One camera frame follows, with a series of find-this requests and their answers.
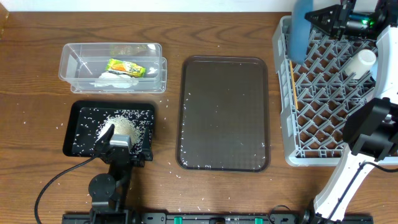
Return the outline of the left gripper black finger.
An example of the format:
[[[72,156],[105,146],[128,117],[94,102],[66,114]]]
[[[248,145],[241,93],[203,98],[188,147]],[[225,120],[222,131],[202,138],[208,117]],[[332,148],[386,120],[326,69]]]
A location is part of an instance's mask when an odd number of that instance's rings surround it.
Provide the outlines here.
[[[109,157],[111,155],[113,147],[110,145],[110,140],[114,135],[114,129],[115,127],[112,124],[96,141],[93,149],[93,157]]]
[[[150,129],[146,128],[144,132],[144,137],[142,140],[142,154],[146,161],[153,161],[153,152],[151,147]]]

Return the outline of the green yellow snack wrapper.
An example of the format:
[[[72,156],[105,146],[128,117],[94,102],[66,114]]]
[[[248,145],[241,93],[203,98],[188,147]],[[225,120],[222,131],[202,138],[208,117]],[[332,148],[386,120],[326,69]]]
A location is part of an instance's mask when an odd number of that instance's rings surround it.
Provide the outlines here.
[[[134,62],[128,62],[111,58],[105,70],[117,75],[128,75],[130,77],[142,78],[146,73],[146,68]]]

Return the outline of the light blue bowl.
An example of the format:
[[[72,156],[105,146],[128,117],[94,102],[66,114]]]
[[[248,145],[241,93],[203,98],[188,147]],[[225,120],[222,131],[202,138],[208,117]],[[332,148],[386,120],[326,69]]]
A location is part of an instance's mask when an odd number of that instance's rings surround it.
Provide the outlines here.
[[[377,80],[377,70],[378,70],[378,59],[376,59],[374,65],[370,69],[371,78],[372,78],[373,81]]]

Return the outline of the wooden chopstick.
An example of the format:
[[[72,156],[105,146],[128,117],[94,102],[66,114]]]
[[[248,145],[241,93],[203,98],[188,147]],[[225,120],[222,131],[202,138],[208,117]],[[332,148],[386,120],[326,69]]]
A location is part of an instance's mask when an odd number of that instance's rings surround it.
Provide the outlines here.
[[[297,92],[296,92],[296,85],[295,85],[295,78],[294,78],[294,68],[293,68],[293,63],[291,60],[289,60],[289,68],[290,68],[290,76],[292,80],[292,92],[293,92],[293,98],[294,98],[294,105],[295,109],[298,109],[298,100],[297,100]]]

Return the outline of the white tissue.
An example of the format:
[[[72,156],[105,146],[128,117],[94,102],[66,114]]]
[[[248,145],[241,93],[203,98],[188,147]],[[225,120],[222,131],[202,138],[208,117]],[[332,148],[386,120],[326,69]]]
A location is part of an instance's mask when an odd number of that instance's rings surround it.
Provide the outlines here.
[[[115,74],[110,72],[102,73],[91,85],[94,87],[113,86],[115,88],[130,88],[136,86],[139,80],[129,75]]]

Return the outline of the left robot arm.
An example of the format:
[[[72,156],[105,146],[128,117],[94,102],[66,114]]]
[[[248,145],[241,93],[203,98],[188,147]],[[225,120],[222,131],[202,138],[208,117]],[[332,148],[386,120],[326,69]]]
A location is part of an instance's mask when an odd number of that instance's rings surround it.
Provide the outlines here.
[[[88,186],[92,198],[89,223],[140,223],[140,215],[126,206],[132,169],[144,167],[153,160],[150,131],[144,131],[141,152],[132,155],[131,138],[127,134],[115,134],[115,126],[96,141],[94,156],[109,165],[107,173],[92,178]]]

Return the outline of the white green cup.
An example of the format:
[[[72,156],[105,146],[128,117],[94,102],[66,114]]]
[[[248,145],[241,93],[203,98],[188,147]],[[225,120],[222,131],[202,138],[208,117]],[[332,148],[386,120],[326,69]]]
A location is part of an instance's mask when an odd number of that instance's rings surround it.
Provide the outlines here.
[[[348,62],[347,66],[343,69],[345,74],[354,74],[353,79],[359,80],[365,75],[376,62],[376,54],[368,49],[360,50],[352,59]]]

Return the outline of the dark blue plate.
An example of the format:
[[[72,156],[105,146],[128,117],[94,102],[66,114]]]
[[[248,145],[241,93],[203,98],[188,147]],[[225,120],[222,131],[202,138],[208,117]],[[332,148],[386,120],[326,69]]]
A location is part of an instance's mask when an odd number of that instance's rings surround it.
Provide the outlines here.
[[[303,64],[306,59],[311,23],[306,20],[305,15],[311,11],[313,0],[297,0],[292,11],[287,55],[297,64]]]

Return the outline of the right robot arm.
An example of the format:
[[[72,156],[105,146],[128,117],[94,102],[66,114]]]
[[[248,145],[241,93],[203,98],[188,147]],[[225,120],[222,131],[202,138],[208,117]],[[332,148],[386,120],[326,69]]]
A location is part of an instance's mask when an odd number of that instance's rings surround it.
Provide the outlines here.
[[[397,1],[378,1],[373,13],[354,11],[355,1],[341,1],[317,11],[313,1],[297,1],[292,11],[288,56],[304,63],[310,29],[329,37],[375,40],[376,86],[371,99],[348,117],[346,148],[323,190],[300,223],[342,223],[347,205],[373,168],[397,152]]]

